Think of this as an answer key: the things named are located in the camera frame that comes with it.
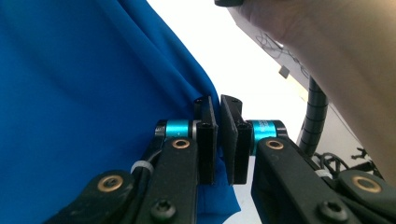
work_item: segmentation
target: black corrugated tube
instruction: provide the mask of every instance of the black corrugated tube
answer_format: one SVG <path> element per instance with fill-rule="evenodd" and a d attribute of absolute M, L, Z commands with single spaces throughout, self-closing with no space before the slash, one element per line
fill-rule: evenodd
<path fill-rule="evenodd" d="M 309 157 L 317 150 L 329 101 L 317 82 L 309 78 L 308 104 L 299 147 Z"/>

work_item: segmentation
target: white zip tie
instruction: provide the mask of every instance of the white zip tie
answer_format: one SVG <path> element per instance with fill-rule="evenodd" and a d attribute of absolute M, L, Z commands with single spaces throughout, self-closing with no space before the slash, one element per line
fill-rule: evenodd
<path fill-rule="evenodd" d="M 134 165 L 131 168 L 131 173 L 134 171 L 135 168 L 137 167 L 143 167 L 149 170 L 149 173 L 152 175 L 154 173 L 154 167 L 149 163 L 148 161 L 136 161 Z"/>
<path fill-rule="evenodd" d="M 329 171 L 327 170 L 316 170 L 315 173 L 317 173 L 317 175 L 322 178 L 322 177 L 329 177 L 330 179 L 332 179 L 332 174 L 330 174 Z"/>

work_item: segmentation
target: forearm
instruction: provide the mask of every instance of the forearm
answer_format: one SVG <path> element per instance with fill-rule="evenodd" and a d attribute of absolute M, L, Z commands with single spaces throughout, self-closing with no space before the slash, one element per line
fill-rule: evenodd
<path fill-rule="evenodd" d="M 396 186 L 396 2 L 320 2 L 282 40 Z"/>

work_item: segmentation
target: skin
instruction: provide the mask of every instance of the skin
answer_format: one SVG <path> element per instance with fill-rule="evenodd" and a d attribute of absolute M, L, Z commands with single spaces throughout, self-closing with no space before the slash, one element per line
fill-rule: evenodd
<path fill-rule="evenodd" d="M 236 10 L 299 58 L 396 187 L 396 1 L 245 0 Z"/>

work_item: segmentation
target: blue fabric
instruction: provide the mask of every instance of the blue fabric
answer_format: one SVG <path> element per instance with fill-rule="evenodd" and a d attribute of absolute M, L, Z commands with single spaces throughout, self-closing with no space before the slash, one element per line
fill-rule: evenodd
<path fill-rule="evenodd" d="M 0 0 L 0 223 L 40 223 L 104 171 L 129 170 L 158 119 L 216 91 L 144 0 Z M 218 158 L 198 222 L 239 210 Z"/>

